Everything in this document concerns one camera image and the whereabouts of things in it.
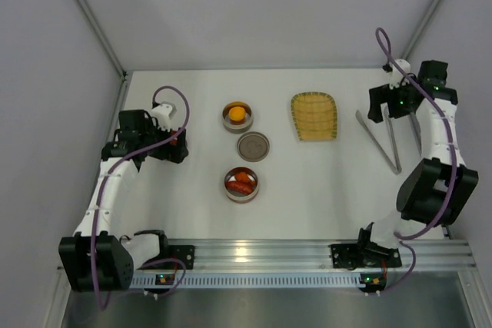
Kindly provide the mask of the metal tongs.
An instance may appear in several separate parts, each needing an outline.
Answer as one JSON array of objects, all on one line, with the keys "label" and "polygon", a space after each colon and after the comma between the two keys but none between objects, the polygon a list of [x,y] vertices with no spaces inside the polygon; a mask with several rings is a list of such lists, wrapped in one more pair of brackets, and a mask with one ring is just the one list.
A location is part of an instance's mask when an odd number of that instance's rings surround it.
[{"label": "metal tongs", "polygon": [[377,150],[381,154],[381,156],[384,159],[387,166],[391,169],[391,171],[395,175],[399,175],[402,171],[402,167],[401,167],[401,161],[400,161],[400,157],[399,157],[399,153],[398,153],[398,149],[397,149],[397,142],[396,142],[396,137],[394,134],[394,128],[393,128],[391,118],[389,116],[388,107],[384,108],[383,118],[384,118],[384,123],[386,124],[388,137],[390,139],[392,157],[390,157],[387,154],[387,152],[382,148],[380,142],[374,136],[371,129],[367,126],[365,120],[362,117],[362,113],[360,111],[356,111],[355,117],[356,117],[358,124],[364,129],[364,131],[366,132],[366,134],[370,138],[372,144],[377,148]]}]

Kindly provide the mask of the orange round food piece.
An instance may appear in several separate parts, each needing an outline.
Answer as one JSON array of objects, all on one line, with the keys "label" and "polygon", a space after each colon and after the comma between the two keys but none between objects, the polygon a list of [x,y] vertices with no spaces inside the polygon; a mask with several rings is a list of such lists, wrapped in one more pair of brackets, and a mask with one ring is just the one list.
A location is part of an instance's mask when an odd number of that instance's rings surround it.
[{"label": "orange round food piece", "polygon": [[246,118],[247,112],[242,106],[234,106],[228,112],[228,117],[231,122],[240,124]]}]

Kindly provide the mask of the red fried chicken piece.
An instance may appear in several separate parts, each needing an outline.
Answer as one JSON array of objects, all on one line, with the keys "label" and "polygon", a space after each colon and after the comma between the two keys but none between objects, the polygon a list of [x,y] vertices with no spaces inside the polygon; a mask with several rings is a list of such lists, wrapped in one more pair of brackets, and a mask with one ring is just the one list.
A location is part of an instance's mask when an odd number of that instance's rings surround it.
[{"label": "red fried chicken piece", "polygon": [[255,179],[253,177],[251,177],[247,172],[244,172],[244,171],[237,172],[234,175],[234,178],[236,181],[239,181],[239,182],[244,183],[244,184],[254,184],[255,183]]}]

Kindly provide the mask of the red sausage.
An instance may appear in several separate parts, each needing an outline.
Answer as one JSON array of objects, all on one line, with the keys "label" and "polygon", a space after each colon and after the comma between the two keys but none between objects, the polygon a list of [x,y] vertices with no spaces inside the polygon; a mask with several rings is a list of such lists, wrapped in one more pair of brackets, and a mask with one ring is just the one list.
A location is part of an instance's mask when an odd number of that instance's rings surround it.
[{"label": "red sausage", "polygon": [[239,194],[243,195],[249,195],[252,194],[254,191],[254,187],[251,186],[250,184],[244,184],[239,181],[229,181],[226,183],[226,188],[229,191],[234,191]]}]

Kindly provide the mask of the red round lid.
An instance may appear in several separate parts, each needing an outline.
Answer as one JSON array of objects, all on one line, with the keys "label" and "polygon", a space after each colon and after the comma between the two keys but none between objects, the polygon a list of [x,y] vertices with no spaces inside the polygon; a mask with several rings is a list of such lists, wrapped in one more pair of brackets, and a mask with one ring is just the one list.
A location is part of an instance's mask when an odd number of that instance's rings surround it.
[{"label": "red round lid", "polygon": [[170,141],[170,145],[172,147],[180,147],[181,146],[181,136],[178,135],[173,140]]}]

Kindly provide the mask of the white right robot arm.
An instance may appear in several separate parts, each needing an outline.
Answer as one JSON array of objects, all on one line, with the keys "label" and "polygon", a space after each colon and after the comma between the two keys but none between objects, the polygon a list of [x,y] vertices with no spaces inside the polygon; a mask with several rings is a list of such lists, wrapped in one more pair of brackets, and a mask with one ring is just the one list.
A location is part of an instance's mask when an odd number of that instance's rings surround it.
[{"label": "white right robot arm", "polygon": [[453,224],[479,181],[458,146],[458,95],[446,86],[447,63],[424,61],[413,74],[408,61],[396,59],[384,70],[388,83],[369,90],[367,117],[374,123],[390,124],[413,116],[420,160],[397,192],[396,210],[359,231],[357,252],[375,262],[394,258],[397,245],[404,240]]}]

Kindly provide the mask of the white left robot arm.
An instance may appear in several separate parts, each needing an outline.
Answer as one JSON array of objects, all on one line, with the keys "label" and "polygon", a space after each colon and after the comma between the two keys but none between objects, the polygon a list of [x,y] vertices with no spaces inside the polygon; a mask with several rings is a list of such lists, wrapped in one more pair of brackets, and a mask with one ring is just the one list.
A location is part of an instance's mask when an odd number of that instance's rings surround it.
[{"label": "white left robot arm", "polygon": [[99,177],[88,209],[58,253],[68,282],[76,292],[121,291],[134,271],[171,264],[163,230],[121,229],[124,212],[133,209],[128,195],[147,157],[180,164],[188,156],[186,131],[171,129],[176,108],[154,104],[150,111],[123,110],[118,128],[101,150]]}]

